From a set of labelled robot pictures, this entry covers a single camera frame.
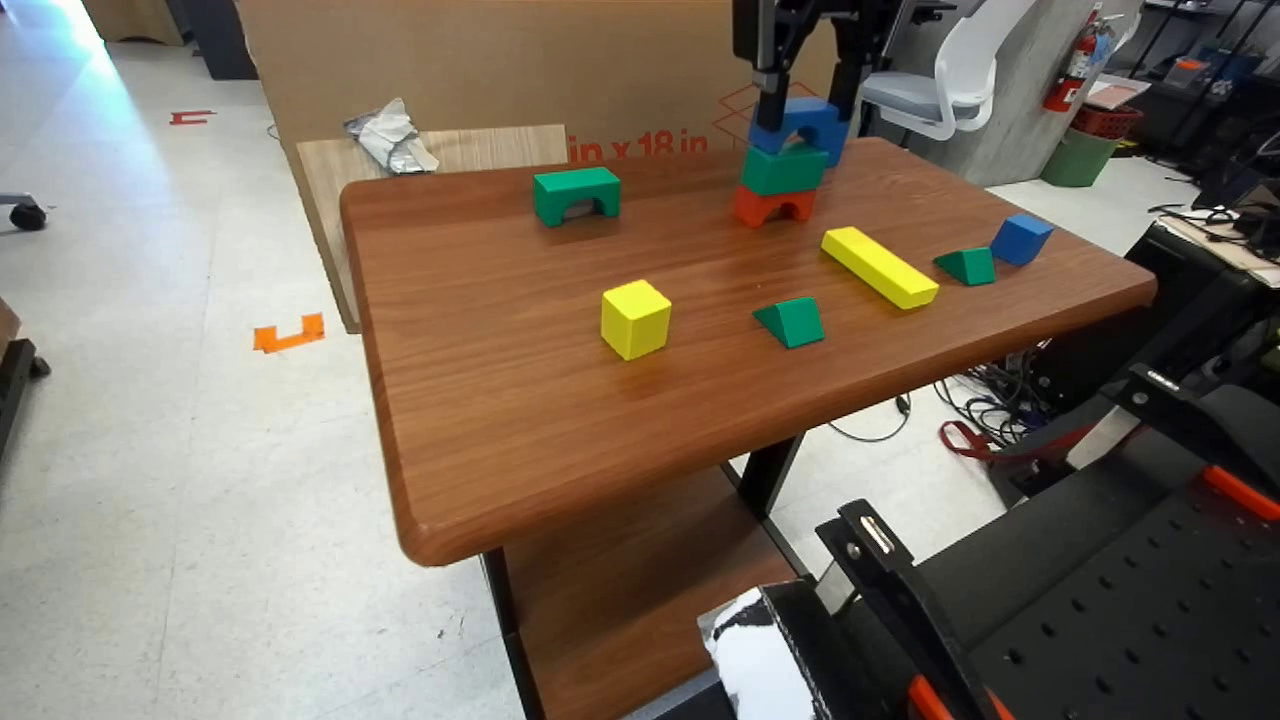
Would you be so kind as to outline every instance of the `blue block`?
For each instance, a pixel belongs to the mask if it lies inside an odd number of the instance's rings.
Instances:
[[[753,124],[753,149],[769,154],[786,153],[794,137],[799,137],[808,149],[830,153],[830,168],[835,168],[844,154],[850,124],[820,95],[790,95],[780,130]]]
[[[993,256],[1001,265],[1031,265],[1040,256],[1040,246],[1049,242],[1051,224],[1038,218],[1038,217],[1007,217],[1001,235],[993,241]]]

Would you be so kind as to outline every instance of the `gray floor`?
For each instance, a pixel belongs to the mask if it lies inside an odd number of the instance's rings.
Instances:
[[[204,126],[170,112],[212,107]],[[343,334],[257,82],[190,47],[103,47],[76,0],[0,14],[0,187],[51,228],[0,230],[0,297],[55,375],[0,481],[0,714],[520,714],[476,564],[400,557],[360,341]],[[1001,195],[1126,253],[1173,171]],[[323,311],[299,352],[253,328]],[[776,507],[872,497],[930,557],[1001,512],[918,392],[894,443],[812,431]],[[894,406],[844,429],[886,431]]]

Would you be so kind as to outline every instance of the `yellow cube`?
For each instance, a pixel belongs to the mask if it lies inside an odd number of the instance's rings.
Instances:
[[[673,300],[648,280],[609,286],[599,297],[599,334],[621,358],[660,352],[673,330]]]
[[[932,277],[918,271],[861,228],[830,228],[826,253],[905,311],[938,300]]]

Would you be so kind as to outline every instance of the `table top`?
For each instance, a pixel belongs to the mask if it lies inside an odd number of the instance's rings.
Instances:
[[[729,218],[740,154],[621,161],[626,217],[542,228],[531,171],[351,184],[342,198],[400,544],[422,564],[501,549],[626,490],[776,443],[894,392],[1141,306],[1156,280],[1070,230],[961,286],[932,256],[1017,207],[858,141],[808,224]],[[820,253],[858,224],[941,300],[895,311]],[[626,363],[599,292],[654,280],[673,344]],[[830,341],[786,352],[753,311],[817,297]]]

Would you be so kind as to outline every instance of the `shelf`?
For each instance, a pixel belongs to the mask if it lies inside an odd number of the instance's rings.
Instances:
[[[1145,0],[1148,10],[1170,10],[1170,14],[1184,14],[1184,18],[1219,18],[1219,14],[1233,14],[1238,10],[1238,0],[1215,0],[1209,6],[1173,6],[1173,5],[1162,5],[1162,0]]]
[[[1211,95],[1209,87],[1173,87],[1173,82],[1151,82],[1148,95],[1205,102],[1205,107],[1219,107],[1225,101],[1233,101],[1233,95]]]
[[[698,616],[797,580],[719,466],[510,544],[546,714],[626,714],[710,666]]]

